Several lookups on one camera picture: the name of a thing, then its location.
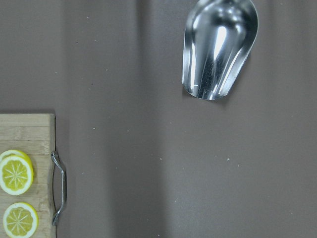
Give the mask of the metal scoop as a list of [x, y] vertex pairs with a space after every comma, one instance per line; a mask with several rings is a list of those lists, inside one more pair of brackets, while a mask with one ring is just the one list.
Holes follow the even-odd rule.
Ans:
[[251, 0], [200, 0], [185, 24], [182, 85], [192, 96], [226, 96], [256, 40], [258, 14]]

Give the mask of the wooden cutting board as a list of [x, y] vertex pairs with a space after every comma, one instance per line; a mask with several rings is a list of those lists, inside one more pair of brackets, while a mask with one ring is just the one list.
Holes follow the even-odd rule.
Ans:
[[0, 116], [0, 236], [54, 238], [66, 201], [53, 114]]

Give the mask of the lemon slice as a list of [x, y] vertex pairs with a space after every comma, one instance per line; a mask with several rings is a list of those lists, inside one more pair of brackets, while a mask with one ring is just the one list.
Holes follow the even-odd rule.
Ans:
[[5, 210], [2, 222], [10, 238], [30, 238], [37, 230], [39, 218], [29, 203], [17, 202]]
[[30, 159], [18, 155], [4, 158], [0, 163], [0, 187], [9, 195], [22, 195], [32, 185], [33, 165]]

